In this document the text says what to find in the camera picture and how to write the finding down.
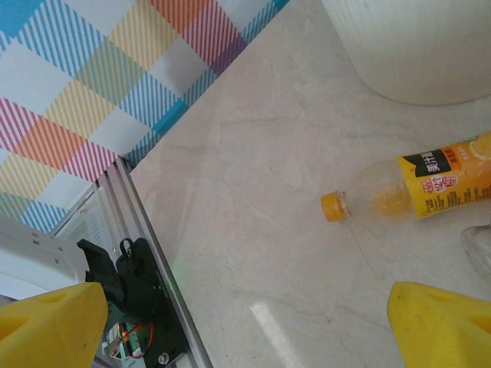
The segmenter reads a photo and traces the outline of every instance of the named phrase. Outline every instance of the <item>yellow bottle label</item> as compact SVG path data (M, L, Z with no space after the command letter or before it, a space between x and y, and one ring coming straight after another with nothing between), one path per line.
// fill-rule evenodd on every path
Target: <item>yellow bottle label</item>
M418 219L491 199L491 132L397 160Z

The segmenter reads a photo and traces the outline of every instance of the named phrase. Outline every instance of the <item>colorful checkered wall tile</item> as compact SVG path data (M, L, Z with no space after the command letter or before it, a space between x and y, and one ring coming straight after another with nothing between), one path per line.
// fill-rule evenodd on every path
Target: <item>colorful checkered wall tile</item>
M0 212L50 232L288 0L0 0Z

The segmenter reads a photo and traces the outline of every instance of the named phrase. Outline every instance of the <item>white cylindrical container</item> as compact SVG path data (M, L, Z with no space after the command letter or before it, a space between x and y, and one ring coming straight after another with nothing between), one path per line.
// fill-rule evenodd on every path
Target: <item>white cylindrical container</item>
M491 0L322 0L358 75L392 100L491 94Z

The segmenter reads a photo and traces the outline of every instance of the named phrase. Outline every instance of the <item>clear plastic bottle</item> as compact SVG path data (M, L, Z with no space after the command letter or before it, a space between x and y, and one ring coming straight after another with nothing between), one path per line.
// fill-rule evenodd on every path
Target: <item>clear plastic bottle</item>
M356 215L361 221L414 215L413 203L397 161L383 161L356 175L343 192L321 197L321 206L330 222Z
M491 284L491 225L465 229L460 240L470 264L488 284Z
M328 221L423 219L491 199L491 132L440 149L399 156L360 172L321 206Z

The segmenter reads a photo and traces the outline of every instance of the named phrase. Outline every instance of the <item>orange juice bottle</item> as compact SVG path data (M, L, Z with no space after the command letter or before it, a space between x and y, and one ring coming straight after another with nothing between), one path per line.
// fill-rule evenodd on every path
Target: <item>orange juice bottle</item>
M330 222L354 215L366 219L423 219L491 199L491 132L440 149L376 163L343 192L321 197Z

